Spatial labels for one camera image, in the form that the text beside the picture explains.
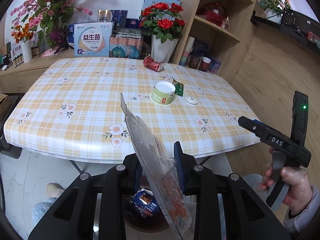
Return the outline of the right hand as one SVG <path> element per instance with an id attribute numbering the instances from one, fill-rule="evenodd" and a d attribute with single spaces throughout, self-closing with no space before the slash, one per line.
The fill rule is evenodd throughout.
<path id="1" fill-rule="evenodd" d="M 283 181 L 291 187 L 283 203 L 291 210 L 291 215 L 301 213 L 311 202 L 313 190 L 305 170 L 294 167 L 283 167 L 280 171 Z"/>

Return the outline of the right forearm grey sleeve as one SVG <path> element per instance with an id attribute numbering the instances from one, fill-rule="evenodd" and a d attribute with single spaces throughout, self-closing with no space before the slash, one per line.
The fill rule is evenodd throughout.
<path id="1" fill-rule="evenodd" d="M 291 214 L 291 209 L 288 208 L 284 218 L 284 228 L 290 233 L 302 233 L 311 220 L 316 215 L 319 209 L 319 190 L 316 186 L 311 185 L 312 197 L 308 206 L 297 215 Z"/>

